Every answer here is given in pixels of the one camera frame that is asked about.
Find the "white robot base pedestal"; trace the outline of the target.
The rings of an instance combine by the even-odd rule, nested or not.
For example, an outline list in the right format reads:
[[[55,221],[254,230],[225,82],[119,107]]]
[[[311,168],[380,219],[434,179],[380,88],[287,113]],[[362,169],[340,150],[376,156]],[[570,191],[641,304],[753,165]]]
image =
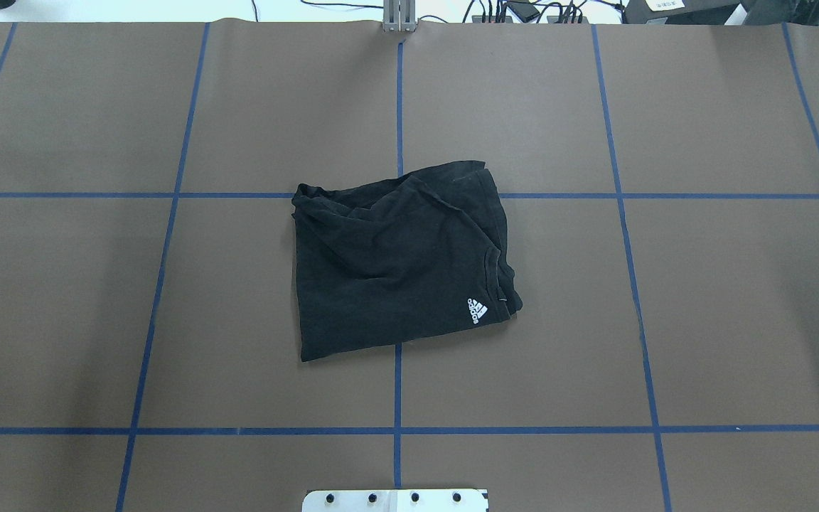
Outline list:
[[[488,492],[480,489],[315,490],[302,511],[488,511]]]

